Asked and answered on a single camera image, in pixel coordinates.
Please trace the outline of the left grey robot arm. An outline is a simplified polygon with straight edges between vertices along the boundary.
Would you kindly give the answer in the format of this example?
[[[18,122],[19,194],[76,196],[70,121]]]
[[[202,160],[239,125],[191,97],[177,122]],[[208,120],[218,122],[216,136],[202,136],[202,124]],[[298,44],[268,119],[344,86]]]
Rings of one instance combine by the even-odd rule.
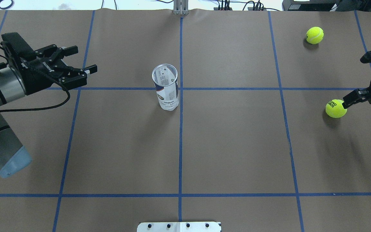
[[[55,44],[33,50],[28,45],[15,46],[11,42],[1,42],[0,56],[0,107],[25,96],[58,85],[65,92],[62,102],[33,108],[0,110],[0,176],[7,178],[31,163],[32,158],[17,137],[2,113],[52,110],[66,104],[70,91],[87,84],[90,74],[98,71],[97,65],[84,68],[68,66],[64,57],[78,53],[78,47],[58,47]]]

